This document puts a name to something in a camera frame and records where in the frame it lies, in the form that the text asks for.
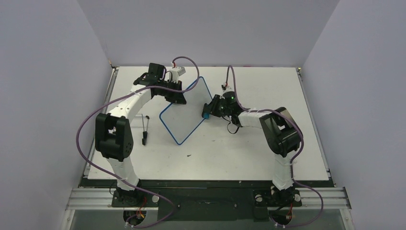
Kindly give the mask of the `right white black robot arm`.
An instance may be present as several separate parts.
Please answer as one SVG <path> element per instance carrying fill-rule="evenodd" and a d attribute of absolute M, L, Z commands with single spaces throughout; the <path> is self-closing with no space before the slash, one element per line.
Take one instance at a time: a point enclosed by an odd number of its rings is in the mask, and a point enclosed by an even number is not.
<path fill-rule="evenodd" d="M 301 197 L 295 188 L 291 159 L 300 147 L 300 135 L 295 129 L 295 122 L 284 107 L 275 112 L 258 112 L 242 108 L 235 92 L 216 94 L 210 103 L 203 106 L 202 117 L 227 117 L 229 123 L 241 127 L 260 128 L 266 142 L 274 153 L 274 173 L 270 191 L 271 201 L 277 206 L 298 205 Z"/>

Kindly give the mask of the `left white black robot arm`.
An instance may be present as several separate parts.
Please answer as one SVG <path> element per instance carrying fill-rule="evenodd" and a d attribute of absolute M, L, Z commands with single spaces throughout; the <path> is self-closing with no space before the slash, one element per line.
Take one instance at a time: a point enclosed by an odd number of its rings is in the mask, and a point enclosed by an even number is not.
<path fill-rule="evenodd" d="M 96 116 L 95 148 L 107 159 L 113 173 L 119 176 L 114 194 L 118 201 L 138 206 L 146 199 L 146 193 L 135 188 L 140 184 L 140 179 L 130 159 L 134 147 L 131 121 L 156 95 L 163 96 L 171 103 L 186 104 L 179 80 L 185 72 L 183 67 L 173 66 L 166 70 L 163 65 L 150 63 L 148 71 L 135 79 L 129 97 L 108 113 Z"/>

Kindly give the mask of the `blue and black eraser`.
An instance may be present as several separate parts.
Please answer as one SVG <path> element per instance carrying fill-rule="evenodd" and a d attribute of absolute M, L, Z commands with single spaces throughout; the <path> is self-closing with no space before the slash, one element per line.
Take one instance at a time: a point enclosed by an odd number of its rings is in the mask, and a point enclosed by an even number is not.
<path fill-rule="evenodd" d="M 209 119 L 210 118 L 210 112 L 211 112 L 210 109 L 204 108 L 203 111 L 202 111 L 202 118 Z"/>

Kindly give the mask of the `blue framed whiteboard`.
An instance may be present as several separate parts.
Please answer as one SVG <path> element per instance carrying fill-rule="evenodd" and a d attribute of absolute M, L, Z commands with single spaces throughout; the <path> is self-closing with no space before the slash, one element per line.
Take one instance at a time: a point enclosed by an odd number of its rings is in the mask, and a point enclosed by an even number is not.
<path fill-rule="evenodd" d="M 187 102 L 185 105 L 170 103 L 159 114 L 163 126 L 177 145 L 182 145 L 206 119 L 202 116 L 203 106 L 213 98 L 204 77 L 200 76 L 187 88 L 192 86 L 183 94 Z"/>

